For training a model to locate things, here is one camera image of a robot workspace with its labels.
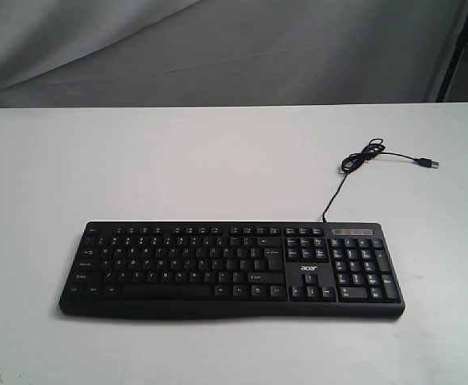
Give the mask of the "black acer keyboard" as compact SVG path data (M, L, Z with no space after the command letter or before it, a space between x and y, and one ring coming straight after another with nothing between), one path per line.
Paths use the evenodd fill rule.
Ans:
M59 307L98 318L398 318L405 301L376 223L91 221Z

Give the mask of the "grey backdrop cloth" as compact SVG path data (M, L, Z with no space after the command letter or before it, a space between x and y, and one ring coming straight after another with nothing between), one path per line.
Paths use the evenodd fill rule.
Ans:
M0 107L433 101L467 1L0 1Z

